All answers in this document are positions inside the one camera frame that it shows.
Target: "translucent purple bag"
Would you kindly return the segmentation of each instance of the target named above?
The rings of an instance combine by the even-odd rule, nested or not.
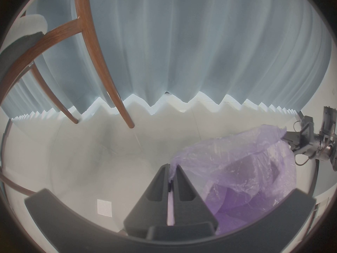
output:
[[[186,147],[171,161],[180,165],[219,221],[216,234],[261,217],[296,188],[293,152],[286,129],[272,125]]]

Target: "white tile floor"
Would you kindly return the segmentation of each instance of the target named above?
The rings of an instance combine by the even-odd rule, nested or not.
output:
[[[219,106],[202,93],[189,103],[164,95],[151,108],[140,99],[128,100],[134,129],[100,99],[83,115],[73,110],[78,124],[53,110],[15,119],[5,150],[6,175],[34,191],[49,188],[83,217],[119,231],[159,166],[182,148],[261,124],[292,127],[296,120],[294,112],[249,101],[240,105],[228,96]],[[303,170],[298,170],[298,187],[308,191],[312,176],[301,175]],[[312,172],[309,165],[307,172]],[[44,250],[54,252],[33,226],[24,196],[6,190],[26,230]],[[98,214],[98,199],[112,203],[112,217]]]

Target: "curtain fold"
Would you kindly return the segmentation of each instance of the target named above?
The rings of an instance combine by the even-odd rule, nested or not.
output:
[[[301,110],[330,61],[331,35],[307,0],[90,0],[90,5],[122,100],[135,94],[152,106],[168,91],[188,102],[201,91],[215,103],[229,94],[240,103],[249,99]],[[43,15],[48,30],[76,18],[74,0],[36,0],[27,14]],[[98,97],[114,106],[81,34],[35,63],[67,108],[83,113]],[[19,93],[31,90],[31,78],[5,100],[10,117],[51,107],[39,93]]]

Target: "wooden chair leg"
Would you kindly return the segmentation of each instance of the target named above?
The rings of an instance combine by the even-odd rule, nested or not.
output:
[[[94,21],[91,15],[90,1],[75,0],[75,7],[78,19],[81,22],[82,36],[97,74],[99,75],[99,78],[101,79],[106,91],[119,110],[119,113],[123,117],[124,121],[127,123],[129,128],[132,129],[134,127],[134,123],[118,94],[118,91],[105,63],[102,50],[99,46]]]
[[[78,120],[75,117],[73,117],[73,115],[67,110],[66,107],[64,107],[64,105],[56,97],[56,95],[50,90],[49,86],[42,78],[40,71],[37,69],[37,66],[35,65],[35,63],[33,63],[31,67],[31,71],[36,81],[41,86],[42,90],[46,93],[46,95],[50,98],[50,100],[55,104],[55,106],[58,107],[60,111],[63,112],[72,122],[77,124]]]

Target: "curtain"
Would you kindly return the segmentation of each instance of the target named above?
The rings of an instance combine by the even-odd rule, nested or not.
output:
[[[188,102],[201,91],[215,103],[228,94],[240,103],[249,99],[301,110],[330,61],[331,35],[307,0],[90,0],[90,5],[123,100],[135,94],[152,106],[167,91]],[[27,14],[43,15],[48,30],[76,18],[74,0],[36,0]],[[98,97],[114,106],[81,34],[35,63],[67,108],[83,113]],[[19,86],[8,96],[11,117],[27,112]],[[39,97],[34,95],[37,105],[29,110],[46,110]]]

